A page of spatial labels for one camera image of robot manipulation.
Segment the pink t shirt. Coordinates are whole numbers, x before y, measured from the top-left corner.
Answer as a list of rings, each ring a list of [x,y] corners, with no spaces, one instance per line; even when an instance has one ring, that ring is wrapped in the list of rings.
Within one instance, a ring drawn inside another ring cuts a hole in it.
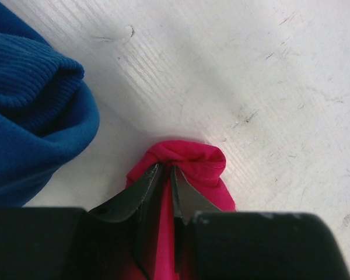
[[[183,140],[156,143],[127,174],[126,187],[134,184],[155,163],[164,164],[166,174],[173,165],[178,166],[187,181],[215,206],[227,212],[236,210],[235,202],[220,178],[226,167],[226,158],[219,148]],[[165,178],[164,184],[154,278],[178,279],[174,266],[175,239],[169,177]]]

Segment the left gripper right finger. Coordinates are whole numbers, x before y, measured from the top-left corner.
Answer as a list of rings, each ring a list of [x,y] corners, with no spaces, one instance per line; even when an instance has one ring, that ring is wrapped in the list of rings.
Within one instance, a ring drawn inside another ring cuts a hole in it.
[[[304,212],[223,212],[170,172],[180,279],[349,279],[328,226]]]

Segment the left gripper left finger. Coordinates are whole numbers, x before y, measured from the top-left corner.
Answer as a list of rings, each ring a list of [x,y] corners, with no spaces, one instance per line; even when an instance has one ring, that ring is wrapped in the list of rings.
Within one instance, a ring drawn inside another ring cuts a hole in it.
[[[0,279],[104,279],[125,265],[155,274],[163,166],[87,211],[0,207]]]

